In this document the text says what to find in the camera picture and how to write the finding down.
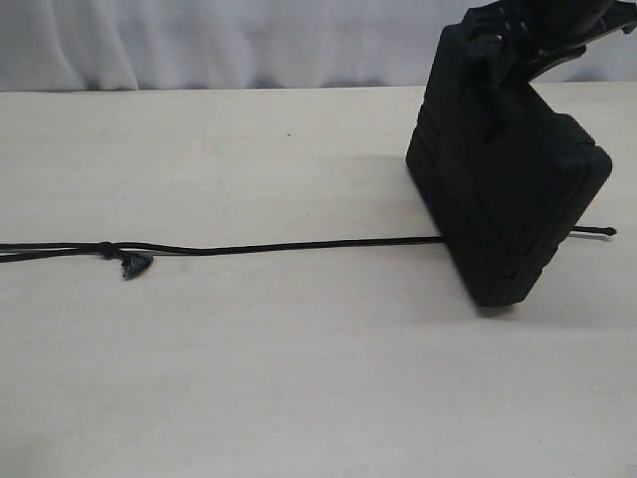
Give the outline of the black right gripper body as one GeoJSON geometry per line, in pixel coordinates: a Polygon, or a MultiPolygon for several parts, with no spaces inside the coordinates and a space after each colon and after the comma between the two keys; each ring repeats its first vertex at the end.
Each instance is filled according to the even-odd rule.
{"type": "Polygon", "coordinates": [[[479,59],[477,39],[499,34],[532,42],[531,80],[581,57],[588,44],[636,29],[634,1],[495,1],[469,9],[461,28],[479,59]]]}

